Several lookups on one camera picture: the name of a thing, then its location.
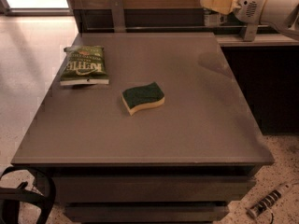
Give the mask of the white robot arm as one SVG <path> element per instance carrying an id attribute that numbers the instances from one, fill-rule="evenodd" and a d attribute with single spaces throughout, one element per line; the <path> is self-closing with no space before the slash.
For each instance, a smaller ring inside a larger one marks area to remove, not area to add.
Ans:
<path id="1" fill-rule="evenodd" d="M 299 39 L 299 0 L 200 0 L 200 4 L 223 15 L 233 13 L 247 25 L 267 25 Z"/>

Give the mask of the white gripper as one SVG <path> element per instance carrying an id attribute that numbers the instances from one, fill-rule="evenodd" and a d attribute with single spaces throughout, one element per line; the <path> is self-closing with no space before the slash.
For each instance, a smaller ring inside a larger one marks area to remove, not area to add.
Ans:
<path id="1" fill-rule="evenodd" d="M 235 16 L 244 23 L 259 24 L 266 0 L 200 0 L 200 5 L 220 14 Z"/>

